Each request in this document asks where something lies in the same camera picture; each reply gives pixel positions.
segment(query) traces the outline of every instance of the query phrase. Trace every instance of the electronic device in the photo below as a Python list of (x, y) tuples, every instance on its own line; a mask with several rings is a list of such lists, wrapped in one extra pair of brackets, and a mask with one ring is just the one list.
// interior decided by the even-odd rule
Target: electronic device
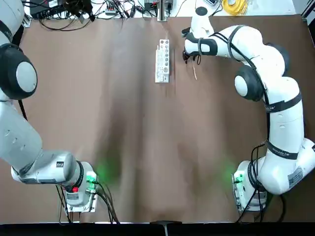
[(105, 9), (105, 14), (106, 15), (116, 15), (117, 14), (116, 8), (115, 8), (113, 3), (109, 2), (107, 4), (107, 7)]
[(211, 6), (214, 6), (217, 4), (219, 0), (203, 0), (203, 1)]
[(32, 0), (34, 3), (43, 6), (32, 6), (30, 8), (31, 16), (34, 19), (45, 19), (47, 17), (64, 12), (62, 0)]
[[(156, 5), (158, 0), (144, 0), (144, 9), (146, 11), (150, 11), (152, 9), (152, 5)], [(173, 9), (174, 0), (165, 0), (164, 6), (165, 9), (172, 10)]]

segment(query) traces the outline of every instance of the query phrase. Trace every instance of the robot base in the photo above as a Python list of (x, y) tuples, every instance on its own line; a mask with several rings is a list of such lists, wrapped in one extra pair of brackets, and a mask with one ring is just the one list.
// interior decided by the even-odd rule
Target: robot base
[(97, 185), (87, 182), (89, 175), (95, 175), (88, 162), (81, 162), (83, 166), (83, 180), (77, 193), (66, 192), (68, 212), (95, 212), (97, 203)]
[[(238, 209), (238, 211), (241, 213), (245, 210), (245, 207), (247, 205), (247, 203), (250, 200), (250, 197), (247, 198), (246, 194), (244, 192), (243, 189), (243, 183), (237, 183), (237, 179), (235, 177), (235, 175), (237, 175), (238, 172), (236, 172), (235, 174), (231, 175), (232, 178), (232, 186), (233, 186), (233, 196), (234, 196), (234, 201), (236, 204), (236, 207)], [(258, 193), (255, 194), (255, 196), (253, 197), (251, 203), (248, 205), (246, 211), (260, 211), (260, 207), (259, 207), (259, 201), (257, 200), (258, 198)], [(260, 201), (262, 202), (262, 208), (264, 209), (266, 204), (266, 198), (267, 198), (267, 193), (266, 192), (260, 192)]]

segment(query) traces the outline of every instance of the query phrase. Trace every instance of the green led light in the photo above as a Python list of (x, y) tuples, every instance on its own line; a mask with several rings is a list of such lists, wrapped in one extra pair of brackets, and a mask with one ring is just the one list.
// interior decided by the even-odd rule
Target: green led light
[(97, 175), (93, 171), (87, 172), (87, 191), (90, 193), (96, 192), (96, 182), (97, 182)]

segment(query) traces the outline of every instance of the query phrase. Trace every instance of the white floor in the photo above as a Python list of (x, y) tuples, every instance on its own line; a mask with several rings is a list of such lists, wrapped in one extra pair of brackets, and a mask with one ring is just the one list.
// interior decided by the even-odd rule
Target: white floor
[[(180, 11), (179, 8), (184, 0), (174, 0), (174, 6), (173, 10), (171, 11), (171, 16), (192, 16), (195, 11), (195, 5), (197, 7), (204, 6), (206, 7), (209, 12), (214, 12), (215, 9), (218, 7), (216, 6), (210, 6), (207, 3), (205, 3), (203, 0), (186, 0), (184, 4), (182, 5)], [(292, 0), (247, 0), (248, 1), (248, 9), (245, 13), (245, 15), (248, 16), (261, 16), (261, 15), (292, 15), (296, 14), (294, 5)], [(95, 3), (101, 3), (103, 0), (92, 0), (92, 2)], [(102, 12), (105, 10), (106, 5), (104, 5), (101, 9), (100, 4), (93, 4), (94, 9), (93, 12)], [(124, 3), (124, 7), (126, 10), (131, 9), (132, 5), (130, 3)], [(30, 9), (28, 7), (25, 8), (25, 12), (27, 14), (30, 13)], [(221, 12), (218, 12), (216, 15), (218, 16), (226, 16), (229, 15), (224, 10)], [(109, 16), (105, 15), (105, 13), (102, 13), (99, 15), (100, 18), (108, 18)], [(142, 17), (142, 14), (140, 12), (136, 12), (134, 17)]]

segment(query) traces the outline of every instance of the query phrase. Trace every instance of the wire bundle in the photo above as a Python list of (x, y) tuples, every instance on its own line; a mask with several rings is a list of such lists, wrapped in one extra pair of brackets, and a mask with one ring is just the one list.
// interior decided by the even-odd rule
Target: wire bundle
[(247, 10), (246, 0), (235, 0), (234, 4), (228, 4), (228, 0), (223, 0), (223, 9), (233, 15), (243, 15)]
[[(50, 9), (50, 10), (53, 10), (53, 8), (51, 7), (48, 7), (47, 5), (44, 4), (45, 1), (42, 1), (40, 3), (36, 3), (36, 2), (32, 2), (32, 1), (22, 1), (22, 4), (23, 6), (26, 6), (26, 7), (29, 7), (29, 8), (34, 8), (34, 7), (38, 7), (38, 6), (42, 6), (44, 8), (47, 8), (47, 9)], [(128, 11), (129, 10), (126, 10), (123, 6), (123, 4), (121, 4), (121, 2), (134, 2), (133, 0), (124, 0), (124, 1), (119, 1), (119, 0), (115, 0), (114, 3), (115, 3), (115, 8), (117, 10), (117, 14), (110, 17), (110, 18), (102, 18), (104, 20), (110, 20), (118, 15), (120, 15), (121, 18), (129, 18), (129, 14), (128, 14)], [(95, 17), (98, 18), (98, 16), (102, 13), (104, 13), (105, 11), (100, 11), (102, 9), (102, 7), (106, 4), (108, 6), (108, 1), (107, 0), (104, 0), (102, 3), (95, 3), (95, 2), (91, 2), (93, 4), (99, 4), (100, 7), (98, 9), (98, 11), (95, 13)], [(75, 23), (75, 21), (77, 20), (76, 19), (76, 16), (70, 14), (69, 12), (66, 11), (66, 9), (64, 9), (64, 11), (66, 12), (66, 15), (64, 18), (62, 18), (60, 16), (60, 14), (57, 14), (57, 18), (52, 18), (52, 17), (47, 17), (47, 18), (44, 18), (44, 19), (39, 19), (39, 22), (40, 24), (45, 27), (46, 29), (48, 30), (53, 30), (53, 31), (75, 31), (75, 30), (80, 30), (80, 29), (83, 29), (84, 27), (86, 27), (90, 22), (91, 20), (88, 20), (87, 23), (85, 23), (83, 26), (81, 27), (78, 27), (78, 28), (74, 28), (74, 29), (67, 29), (69, 26), (71, 26), (73, 23)], [(67, 25), (65, 25), (64, 27), (61, 27), (61, 28), (54, 28), (54, 27), (50, 27), (50, 26), (47, 26), (44, 21), (45, 20), (51, 20), (51, 19), (70, 19), (71, 17), (74, 17), (70, 23), (68, 23)]]
[(105, 204), (107, 206), (108, 217), (109, 217), (110, 223), (113, 224), (113, 222), (116, 222), (116, 224), (120, 224), (120, 222), (117, 218), (117, 214), (116, 214), (115, 209), (114, 209), (113, 197), (112, 197), (112, 194), (111, 194), (108, 186), (105, 185), (106, 190), (108, 191), (108, 193), (106, 193), (105, 189), (103, 188), (103, 186), (99, 182), (94, 182), (94, 183), (98, 184), (102, 189), (103, 193), (97, 192), (96, 194), (102, 198), (102, 200), (105, 202)]
[[(102, 192), (96, 192), (97, 195), (99, 195), (102, 200), (105, 202), (106, 206), (107, 206), (107, 210), (108, 210), (108, 217), (109, 217), (109, 221), (111, 224), (113, 224), (113, 222), (116, 222), (116, 224), (120, 224), (118, 218), (117, 218), (117, 215), (116, 215), (116, 212), (115, 212), (115, 209), (114, 209), (114, 204), (113, 204), (113, 196), (108, 188), (107, 185), (106, 186), (106, 190), (107, 192), (105, 191), (105, 189), (103, 188), (103, 186), (99, 183), (99, 182), (93, 182), (95, 184), (98, 184), (101, 189), (102, 189)], [(68, 219), (68, 222), (69, 223), (72, 223), (73, 222), (73, 212), (68, 212), (68, 207), (67, 207), (67, 202), (66, 202), (66, 198), (64, 196), (64, 193), (63, 193), (63, 189), (62, 187), (60, 187), (60, 191), (62, 194), (60, 194), (60, 191), (59, 191), (59, 188), (57, 187), (56, 185), (56, 189), (57, 189), (57, 192), (58, 192), (58, 196), (59, 196), (59, 199), (60, 199), (60, 202), (61, 202), (61, 205), (60, 205), (60, 212), (59, 212), (59, 224), (61, 224), (61, 212), (62, 212), (62, 207), (64, 208), (65, 210), (65, 215)]]

